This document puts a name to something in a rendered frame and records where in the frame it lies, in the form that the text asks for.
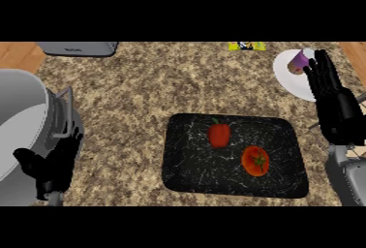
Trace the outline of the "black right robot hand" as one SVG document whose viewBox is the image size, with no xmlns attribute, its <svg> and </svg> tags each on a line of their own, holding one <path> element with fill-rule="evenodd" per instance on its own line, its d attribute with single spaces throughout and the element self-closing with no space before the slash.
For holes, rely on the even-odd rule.
<svg viewBox="0 0 366 248">
<path fill-rule="evenodd" d="M 348 88 L 342 86 L 338 70 L 324 49 L 314 51 L 302 67 L 316 100 L 317 119 L 324 139 L 333 145 L 363 146 L 366 115 Z"/>
</svg>

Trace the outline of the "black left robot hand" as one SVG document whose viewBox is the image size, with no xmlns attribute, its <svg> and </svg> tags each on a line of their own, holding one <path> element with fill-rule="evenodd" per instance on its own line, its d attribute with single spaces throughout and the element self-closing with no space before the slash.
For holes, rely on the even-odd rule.
<svg viewBox="0 0 366 248">
<path fill-rule="evenodd" d="M 59 139 L 57 145 L 46 157 L 26 148 L 18 148 L 13 151 L 22 172 L 35 179 L 35 198 L 41 201 L 47 201 L 53 192 L 63 193 L 69 189 L 81 140 L 82 134 L 74 127 L 71 136 Z"/>
</svg>

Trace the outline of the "red tomato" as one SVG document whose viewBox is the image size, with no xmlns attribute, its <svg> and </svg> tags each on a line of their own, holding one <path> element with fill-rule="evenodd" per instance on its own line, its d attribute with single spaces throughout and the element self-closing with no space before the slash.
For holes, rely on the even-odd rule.
<svg viewBox="0 0 366 248">
<path fill-rule="evenodd" d="M 245 148 L 242 166 L 251 176 L 264 176 L 268 172 L 268 155 L 265 150 L 255 145 Z"/>
</svg>

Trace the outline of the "black marbled tray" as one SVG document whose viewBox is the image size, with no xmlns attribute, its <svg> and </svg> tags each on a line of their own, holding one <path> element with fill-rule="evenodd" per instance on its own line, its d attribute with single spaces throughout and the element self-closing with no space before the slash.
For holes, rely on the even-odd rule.
<svg viewBox="0 0 366 248">
<path fill-rule="evenodd" d="M 212 148 L 206 138 L 211 118 L 230 126 L 226 147 Z M 248 146 L 268 155 L 268 172 L 251 176 L 242 166 Z M 168 118 L 161 164 L 167 189 L 245 197 L 301 199 L 308 179 L 291 122 L 279 117 L 175 113 Z"/>
</svg>

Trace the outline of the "white plate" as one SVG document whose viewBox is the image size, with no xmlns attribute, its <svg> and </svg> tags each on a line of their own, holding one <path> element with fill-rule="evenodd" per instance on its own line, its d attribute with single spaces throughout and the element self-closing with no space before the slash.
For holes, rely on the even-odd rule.
<svg viewBox="0 0 366 248">
<path fill-rule="evenodd" d="M 314 102 L 305 74 L 295 75 L 288 68 L 298 53 L 298 49 L 288 49 L 277 54 L 273 61 L 274 77 L 292 95 L 308 102 Z"/>
</svg>

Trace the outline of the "purple cupcake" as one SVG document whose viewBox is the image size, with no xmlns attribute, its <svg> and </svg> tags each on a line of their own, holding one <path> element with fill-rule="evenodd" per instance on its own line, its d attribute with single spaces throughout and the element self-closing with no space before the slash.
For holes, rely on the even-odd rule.
<svg viewBox="0 0 366 248">
<path fill-rule="evenodd" d="M 293 75 L 302 74 L 302 68 L 308 65 L 308 59 L 311 58 L 313 52 L 308 48 L 304 48 L 288 63 L 288 70 Z"/>
</svg>

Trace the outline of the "red bell pepper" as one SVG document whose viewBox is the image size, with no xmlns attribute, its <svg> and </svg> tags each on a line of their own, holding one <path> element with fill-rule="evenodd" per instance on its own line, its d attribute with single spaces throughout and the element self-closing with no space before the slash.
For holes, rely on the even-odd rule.
<svg viewBox="0 0 366 248">
<path fill-rule="evenodd" d="M 212 148 L 226 147 L 230 140 L 230 126 L 211 118 L 212 125 L 208 127 L 206 138 Z"/>
</svg>

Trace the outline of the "yellow snack packet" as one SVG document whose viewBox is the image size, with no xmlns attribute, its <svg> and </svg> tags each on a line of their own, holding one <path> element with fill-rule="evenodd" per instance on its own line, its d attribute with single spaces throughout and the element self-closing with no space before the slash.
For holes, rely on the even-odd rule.
<svg viewBox="0 0 366 248">
<path fill-rule="evenodd" d="M 230 42 L 230 50 L 265 50 L 264 42 Z"/>
</svg>

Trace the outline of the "grey appliance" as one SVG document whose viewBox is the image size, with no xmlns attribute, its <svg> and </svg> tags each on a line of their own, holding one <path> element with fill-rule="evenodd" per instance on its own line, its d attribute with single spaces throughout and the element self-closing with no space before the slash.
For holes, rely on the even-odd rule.
<svg viewBox="0 0 366 248">
<path fill-rule="evenodd" d="M 66 57 L 109 57 L 118 42 L 37 42 L 47 55 Z"/>
</svg>

